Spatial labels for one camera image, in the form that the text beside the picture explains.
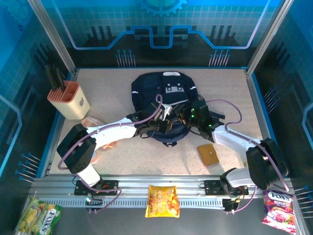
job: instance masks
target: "speckled surface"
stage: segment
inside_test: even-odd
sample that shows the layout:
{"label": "speckled surface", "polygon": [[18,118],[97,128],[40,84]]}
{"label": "speckled surface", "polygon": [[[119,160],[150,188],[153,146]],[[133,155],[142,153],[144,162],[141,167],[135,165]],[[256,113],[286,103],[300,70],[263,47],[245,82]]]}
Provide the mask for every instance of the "speckled surface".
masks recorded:
{"label": "speckled surface", "polygon": [[[169,69],[83,69],[77,82],[81,85],[91,109],[88,115],[106,123],[118,121],[134,112],[131,99],[131,83],[141,74]],[[261,138],[261,131],[251,101],[244,71],[218,69],[176,69],[190,76],[206,100],[226,99],[236,104],[243,114],[240,124],[231,128],[246,135]],[[225,123],[238,120],[237,111],[223,102],[209,104],[209,109],[226,115]],[[64,122],[60,140],[79,121]],[[205,167],[197,152],[197,146],[209,143],[189,133],[175,147],[166,147],[154,139],[140,137],[119,140],[109,150],[98,150],[99,160],[94,165],[100,174],[147,174],[147,175],[203,175],[222,174],[233,168],[241,168],[245,157],[235,151],[214,144],[220,163]],[[56,153],[50,174],[69,173],[57,168],[60,156]]]}

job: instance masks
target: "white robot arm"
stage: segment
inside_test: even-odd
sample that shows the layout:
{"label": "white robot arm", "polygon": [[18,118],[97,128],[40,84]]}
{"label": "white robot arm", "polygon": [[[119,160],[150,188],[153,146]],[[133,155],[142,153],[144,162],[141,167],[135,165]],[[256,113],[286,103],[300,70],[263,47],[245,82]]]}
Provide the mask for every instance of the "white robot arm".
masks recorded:
{"label": "white robot arm", "polygon": [[[170,105],[163,105],[160,112],[151,120],[136,124],[138,120],[148,117],[155,111],[156,107],[157,103],[152,103],[145,111],[128,115],[120,121],[104,126],[84,128],[78,124],[72,128],[61,142],[57,151],[63,157],[76,142],[87,136],[82,144],[75,147],[74,151],[69,154],[64,162],[71,173],[77,174],[88,186],[97,188],[98,182],[102,179],[90,164],[93,152],[105,144],[120,139],[132,138],[149,130],[158,130],[166,133],[170,129],[170,123],[166,117],[174,111],[187,128],[197,127],[203,138],[225,145],[238,152],[241,156],[247,157],[248,167],[231,169],[221,176],[221,186],[226,191],[239,186],[253,185],[266,190],[279,180],[277,173],[272,165],[269,164],[268,159],[264,157],[261,149],[256,146],[257,144],[267,150],[282,175],[288,174],[286,161],[273,140],[254,139],[230,128],[226,129],[225,125],[218,118],[211,117],[205,101],[197,100],[189,106],[177,105],[173,108]],[[112,125],[113,127],[103,130],[104,127]]]}

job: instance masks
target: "wire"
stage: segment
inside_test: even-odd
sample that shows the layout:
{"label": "wire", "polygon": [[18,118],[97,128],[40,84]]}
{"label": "wire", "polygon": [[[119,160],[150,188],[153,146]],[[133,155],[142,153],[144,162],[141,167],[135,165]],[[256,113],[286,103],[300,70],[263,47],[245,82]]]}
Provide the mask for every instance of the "wire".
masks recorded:
{"label": "wire", "polygon": [[74,176],[74,178],[72,179],[72,184],[74,184],[74,180],[75,180],[76,177],[77,176]]}
{"label": "wire", "polygon": [[237,213],[237,212],[239,212],[239,211],[242,211],[244,208],[246,208],[246,207],[252,202],[252,200],[253,200],[253,198],[254,198],[254,196],[255,196],[255,193],[256,193],[256,189],[257,189],[257,187],[255,186],[255,187],[254,187],[254,192],[253,192],[251,198],[249,199],[249,201],[247,202],[247,204],[245,204],[245,205],[244,205],[243,207],[241,207],[240,209],[236,209],[235,211],[233,211],[233,213]]}
{"label": "wire", "polygon": [[[62,167],[62,163],[66,160],[66,158],[70,155],[70,153],[81,143],[83,142],[85,139],[89,138],[90,136],[94,135],[94,134],[97,134],[99,133],[100,131],[103,131],[103,130],[106,130],[108,128],[112,128],[112,127],[117,127],[117,126],[127,126],[127,125],[137,125],[137,124],[141,124],[141,123],[144,123],[146,121],[149,121],[150,119],[152,119],[160,110],[161,106],[162,106],[162,102],[163,102],[163,97],[160,95],[160,94],[157,94],[156,95],[156,101],[159,102],[159,105],[157,107],[157,109],[153,112],[153,114],[151,114],[149,117],[147,117],[146,119],[144,120],[141,120],[141,121],[135,121],[135,122],[125,122],[125,123],[116,123],[116,124],[111,124],[111,125],[106,125],[102,128],[99,128],[98,130],[95,130],[91,133],[89,133],[88,135],[82,137],[79,141],[77,141],[68,151],[67,153],[62,157],[62,159],[60,160],[59,164],[58,164],[58,168],[60,170],[67,170],[68,168],[67,167]],[[95,189],[95,188],[92,188],[90,187],[83,179],[81,179],[77,174],[75,175],[77,176],[80,181],[90,190],[92,191],[96,191],[96,192],[115,192],[115,191],[118,191],[118,194],[117,196],[112,200],[110,201],[106,206],[104,206],[103,208],[101,209],[98,209],[96,212],[98,211],[102,211],[104,210],[105,208],[107,208],[108,206],[110,206],[114,201],[117,200],[117,198],[121,195],[122,193],[122,189],[120,188],[117,188],[117,189],[101,189],[101,190],[98,190],[98,189]]]}
{"label": "wire", "polygon": [[239,189],[240,189],[240,191],[243,193],[243,198],[242,198],[242,200],[244,200],[244,198],[245,198],[245,193],[244,193],[244,191],[243,191],[243,189],[241,188],[241,187],[238,187]]}
{"label": "wire", "polygon": [[243,115],[242,115],[240,109],[239,109],[236,105],[234,105],[233,103],[231,103],[231,102],[229,102],[229,101],[227,101],[227,100],[224,100],[224,99],[213,99],[213,100],[209,100],[209,101],[206,101],[206,102],[209,103],[209,102],[213,102],[213,101],[223,101],[223,102],[226,102],[227,104],[230,104],[231,106],[233,106],[233,107],[238,111],[239,116],[240,116],[239,121],[230,121],[230,122],[226,123],[226,124],[225,124],[225,130],[226,130],[227,132],[229,132],[229,133],[231,133],[231,134],[233,134],[233,135],[239,137],[239,138],[244,139],[245,141],[249,141],[249,142],[253,143],[254,145],[258,146],[258,148],[268,157],[268,160],[269,160],[270,163],[272,164],[272,166],[273,166],[274,170],[276,171],[276,173],[277,173],[279,179],[282,181],[282,183],[283,183],[283,185],[284,185],[284,187],[285,187],[286,192],[289,192],[289,187],[287,186],[287,183],[286,183],[286,181],[284,180],[284,177],[283,177],[282,174],[280,173],[280,171],[279,171],[277,165],[275,164],[273,158],[272,158],[272,157],[270,156],[270,154],[265,150],[265,148],[264,148],[263,146],[261,146],[259,143],[255,142],[254,140],[251,140],[251,139],[247,138],[246,136],[243,136],[243,135],[241,135],[241,134],[239,134],[239,133],[236,133],[236,132],[233,132],[233,131],[231,131],[231,130],[228,130],[228,125],[230,125],[230,124],[238,124],[238,123],[240,123],[240,122],[243,120]]}
{"label": "wire", "polygon": [[142,137],[143,134],[141,134],[141,135],[140,135],[140,138],[142,138],[142,139],[148,139],[148,138],[152,137],[154,134],[155,134],[154,132],[153,132],[152,135],[150,135],[150,136],[148,136],[148,134],[147,134],[146,137]]}
{"label": "wire", "polygon": [[157,107],[157,109],[153,112],[153,114],[151,114],[149,117],[147,117],[144,120],[141,121],[135,121],[135,122],[125,122],[125,123],[116,123],[116,124],[110,124],[110,125],[106,125],[104,127],[101,127],[91,133],[89,133],[88,135],[85,135],[84,137],[82,137],[79,141],[77,141],[67,152],[66,154],[62,157],[62,159],[60,160],[59,164],[58,164],[58,168],[60,170],[67,170],[67,167],[62,167],[62,163],[65,161],[65,159],[70,155],[70,153],[81,143],[83,142],[85,139],[89,138],[90,136],[99,133],[100,131],[104,131],[108,128],[112,128],[112,127],[117,127],[117,126],[133,126],[133,125],[137,125],[137,124],[141,124],[144,123],[146,121],[149,121],[150,119],[152,119],[160,110],[161,106],[162,106],[162,102],[163,102],[163,98],[160,94],[156,95],[156,101],[158,102],[157,98],[160,98],[160,102],[159,105]]}

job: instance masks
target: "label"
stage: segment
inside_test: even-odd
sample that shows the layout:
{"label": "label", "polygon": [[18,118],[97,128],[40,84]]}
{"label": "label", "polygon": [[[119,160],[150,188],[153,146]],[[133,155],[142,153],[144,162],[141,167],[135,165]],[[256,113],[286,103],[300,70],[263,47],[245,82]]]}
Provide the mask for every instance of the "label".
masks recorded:
{"label": "label", "polygon": [[276,192],[269,192],[268,196],[272,200],[291,203],[291,197],[287,196],[287,195],[281,195],[281,194],[276,193]]}
{"label": "label", "polygon": [[43,227],[42,227],[42,228],[40,229],[40,231],[39,231],[39,233],[40,233],[41,235],[47,234],[48,229],[49,229],[49,227],[50,227],[50,224],[51,224],[51,222],[52,222],[52,220],[53,220],[53,218],[54,218],[56,212],[57,212],[56,209],[51,209],[51,210],[47,213],[47,215],[45,216],[45,220],[44,220],[44,223],[43,223]]}

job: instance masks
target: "glass panel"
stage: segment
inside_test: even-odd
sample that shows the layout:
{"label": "glass panel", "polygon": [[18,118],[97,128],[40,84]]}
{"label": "glass panel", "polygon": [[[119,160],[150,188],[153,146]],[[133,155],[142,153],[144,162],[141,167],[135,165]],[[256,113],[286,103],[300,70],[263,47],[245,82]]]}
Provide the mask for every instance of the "glass panel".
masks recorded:
{"label": "glass panel", "polygon": [[309,185],[310,190],[313,186],[312,9],[311,0],[293,2],[255,70],[277,142],[288,158],[293,185],[295,189]]}
{"label": "glass panel", "polygon": [[55,115],[44,66],[67,71],[27,1],[0,1],[0,32],[0,234],[11,234]]}
{"label": "glass panel", "polygon": [[44,0],[77,67],[245,67],[280,0]]}

